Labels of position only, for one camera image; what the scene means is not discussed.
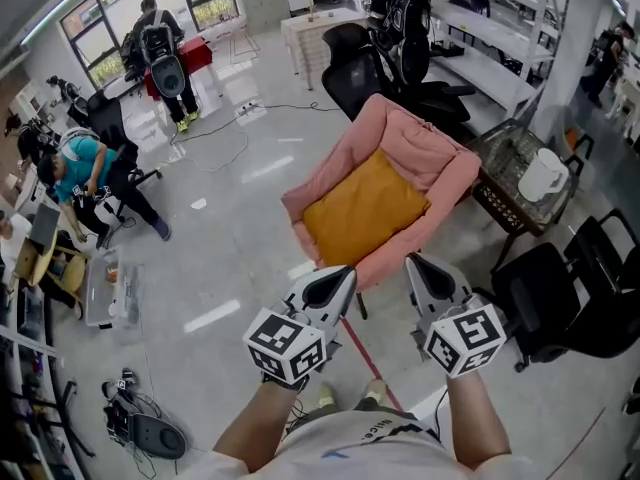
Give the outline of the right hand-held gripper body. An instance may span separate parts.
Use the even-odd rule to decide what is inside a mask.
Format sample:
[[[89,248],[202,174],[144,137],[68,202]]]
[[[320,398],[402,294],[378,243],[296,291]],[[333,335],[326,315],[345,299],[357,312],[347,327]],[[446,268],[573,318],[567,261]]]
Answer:
[[[423,360],[433,360],[450,378],[491,363],[506,343],[496,309],[473,293],[439,316],[426,315],[411,333]]]

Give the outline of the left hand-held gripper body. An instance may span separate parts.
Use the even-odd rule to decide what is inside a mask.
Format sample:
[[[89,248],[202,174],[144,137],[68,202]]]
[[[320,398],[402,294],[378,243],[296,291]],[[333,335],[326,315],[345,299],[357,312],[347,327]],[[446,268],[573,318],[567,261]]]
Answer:
[[[346,290],[324,299],[312,289],[292,291],[282,304],[279,311],[261,309],[243,342],[265,382],[301,391],[341,347],[336,326],[346,310]]]

